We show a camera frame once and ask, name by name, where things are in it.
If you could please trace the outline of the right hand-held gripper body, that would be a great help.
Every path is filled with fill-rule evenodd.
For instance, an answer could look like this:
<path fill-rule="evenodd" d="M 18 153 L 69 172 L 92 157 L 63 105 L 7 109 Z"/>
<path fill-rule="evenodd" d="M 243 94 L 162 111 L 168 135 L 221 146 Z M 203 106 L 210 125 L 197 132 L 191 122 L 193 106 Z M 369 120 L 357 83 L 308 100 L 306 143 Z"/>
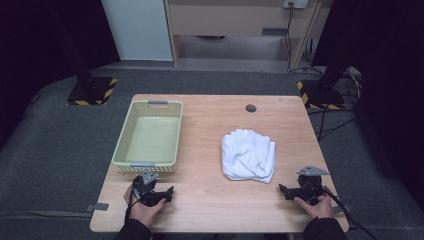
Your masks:
<path fill-rule="evenodd" d="M 316 205 L 318 198 L 324 195 L 322 176 L 329 172 L 312 165 L 308 165 L 297 171 L 298 188 L 288 189 L 286 194 L 299 197 L 310 205 Z"/>

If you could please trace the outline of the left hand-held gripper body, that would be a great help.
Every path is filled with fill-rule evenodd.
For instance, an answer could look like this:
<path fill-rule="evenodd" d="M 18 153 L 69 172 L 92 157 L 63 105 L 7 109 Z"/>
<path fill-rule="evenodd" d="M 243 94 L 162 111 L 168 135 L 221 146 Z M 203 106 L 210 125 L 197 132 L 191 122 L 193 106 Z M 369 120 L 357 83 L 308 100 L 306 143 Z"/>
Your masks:
<path fill-rule="evenodd" d="M 155 186 L 158 175 L 149 171 L 142 171 L 132 182 L 132 192 L 137 201 L 145 206 L 156 206 L 160 200 L 166 198 L 165 192 L 156 192 Z"/>

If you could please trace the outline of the white cloth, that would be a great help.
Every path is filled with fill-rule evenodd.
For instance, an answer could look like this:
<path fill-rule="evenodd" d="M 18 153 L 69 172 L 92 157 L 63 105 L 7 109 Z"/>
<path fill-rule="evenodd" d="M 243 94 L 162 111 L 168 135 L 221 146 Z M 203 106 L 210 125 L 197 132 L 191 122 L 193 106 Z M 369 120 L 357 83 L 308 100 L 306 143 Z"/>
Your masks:
<path fill-rule="evenodd" d="M 253 130 L 236 129 L 221 141 L 222 170 L 230 180 L 268 184 L 275 169 L 276 143 Z"/>

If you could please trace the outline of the pale yellow plastic basket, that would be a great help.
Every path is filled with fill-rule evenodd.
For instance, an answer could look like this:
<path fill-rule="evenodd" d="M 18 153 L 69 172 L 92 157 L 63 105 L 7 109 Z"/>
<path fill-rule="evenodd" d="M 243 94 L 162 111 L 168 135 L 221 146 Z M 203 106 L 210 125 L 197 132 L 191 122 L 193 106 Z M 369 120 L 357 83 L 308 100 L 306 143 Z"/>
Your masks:
<path fill-rule="evenodd" d="M 132 101 L 111 163 L 125 173 L 174 173 L 182 118 L 180 101 Z"/>

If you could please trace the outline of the person's left hand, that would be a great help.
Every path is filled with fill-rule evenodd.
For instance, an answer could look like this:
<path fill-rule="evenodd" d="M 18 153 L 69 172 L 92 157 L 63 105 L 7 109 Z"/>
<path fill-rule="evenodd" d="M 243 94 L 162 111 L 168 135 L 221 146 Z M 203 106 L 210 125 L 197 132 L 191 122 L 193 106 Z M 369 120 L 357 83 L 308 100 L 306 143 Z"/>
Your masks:
<path fill-rule="evenodd" d="M 165 200 L 161 199 L 157 205 L 148 207 L 140 203 L 132 193 L 132 187 L 129 186 L 124 195 L 125 202 L 129 208 L 128 218 L 134 219 L 150 228 L 165 205 Z"/>

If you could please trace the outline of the person's right hand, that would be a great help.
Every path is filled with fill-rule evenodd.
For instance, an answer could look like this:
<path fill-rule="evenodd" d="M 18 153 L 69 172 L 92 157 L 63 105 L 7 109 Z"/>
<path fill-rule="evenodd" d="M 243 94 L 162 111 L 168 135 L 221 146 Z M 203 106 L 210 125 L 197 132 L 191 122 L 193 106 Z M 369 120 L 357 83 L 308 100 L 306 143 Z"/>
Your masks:
<path fill-rule="evenodd" d="M 325 195 L 319 198 L 319 201 L 316 205 L 309 205 L 307 202 L 302 200 L 299 197 L 294 198 L 294 202 L 301 207 L 311 219 L 315 218 L 332 218 L 333 210 L 331 205 L 332 199 Z"/>

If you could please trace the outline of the striped stand base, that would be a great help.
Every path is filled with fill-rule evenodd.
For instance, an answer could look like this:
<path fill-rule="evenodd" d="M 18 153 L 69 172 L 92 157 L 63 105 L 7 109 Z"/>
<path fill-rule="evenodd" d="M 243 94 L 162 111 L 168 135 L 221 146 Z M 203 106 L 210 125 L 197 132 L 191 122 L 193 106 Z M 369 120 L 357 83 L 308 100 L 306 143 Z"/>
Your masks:
<path fill-rule="evenodd" d="M 334 89 L 322 92 L 318 88 L 318 80 L 301 80 L 296 83 L 300 97 L 306 108 L 314 109 L 344 109 L 344 99 Z"/>
<path fill-rule="evenodd" d="M 117 80 L 112 77 L 92 77 L 78 80 L 67 98 L 68 105 L 104 105 L 109 100 Z"/>

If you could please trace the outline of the black stand pole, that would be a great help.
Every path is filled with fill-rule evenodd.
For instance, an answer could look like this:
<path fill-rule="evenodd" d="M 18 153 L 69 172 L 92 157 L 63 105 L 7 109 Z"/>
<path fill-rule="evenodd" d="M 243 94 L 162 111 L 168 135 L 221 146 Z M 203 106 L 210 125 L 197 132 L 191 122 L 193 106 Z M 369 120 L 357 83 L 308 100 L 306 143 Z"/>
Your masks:
<path fill-rule="evenodd" d="M 346 50 L 340 50 L 331 58 L 323 76 L 317 85 L 317 92 L 321 96 L 327 96 L 332 91 L 336 82 L 346 71 L 349 63 L 349 54 Z"/>
<path fill-rule="evenodd" d="M 61 50 L 71 69 L 76 75 L 78 84 L 85 91 L 95 92 L 97 90 L 96 82 L 89 72 L 87 65 L 85 64 L 77 46 L 72 39 L 72 36 L 70 35 L 53 2 L 50 2 L 49 8 L 52 17 L 55 19 L 57 30 L 60 35 L 59 42 L 61 45 Z"/>

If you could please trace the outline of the white panel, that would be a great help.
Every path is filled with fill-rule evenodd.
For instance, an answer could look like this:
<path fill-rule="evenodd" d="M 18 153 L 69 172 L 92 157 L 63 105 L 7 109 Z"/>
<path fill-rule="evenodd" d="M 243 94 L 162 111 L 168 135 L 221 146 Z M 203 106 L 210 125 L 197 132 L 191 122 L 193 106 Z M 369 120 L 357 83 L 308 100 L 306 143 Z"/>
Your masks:
<path fill-rule="evenodd" d="M 121 60 L 173 60 L 164 0 L 101 2 Z"/>

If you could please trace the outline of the wooden cabinet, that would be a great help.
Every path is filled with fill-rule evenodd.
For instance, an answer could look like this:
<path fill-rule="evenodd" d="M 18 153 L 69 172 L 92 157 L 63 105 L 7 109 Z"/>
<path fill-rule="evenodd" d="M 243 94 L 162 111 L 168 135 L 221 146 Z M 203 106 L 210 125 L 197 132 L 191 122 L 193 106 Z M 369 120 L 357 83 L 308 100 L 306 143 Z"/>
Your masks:
<path fill-rule="evenodd" d="M 308 41 L 321 36 L 334 1 L 286 9 L 284 0 L 164 0 L 173 57 L 184 36 L 279 36 L 294 69 Z"/>

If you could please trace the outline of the white power strip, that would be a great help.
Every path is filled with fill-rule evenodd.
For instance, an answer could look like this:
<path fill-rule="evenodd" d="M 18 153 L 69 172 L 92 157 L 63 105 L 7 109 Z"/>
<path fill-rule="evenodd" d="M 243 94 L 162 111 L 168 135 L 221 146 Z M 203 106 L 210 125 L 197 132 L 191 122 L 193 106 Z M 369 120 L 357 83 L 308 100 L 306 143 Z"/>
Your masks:
<path fill-rule="evenodd" d="M 305 9 L 309 0 L 284 0 L 283 7 L 286 9 Z"/>

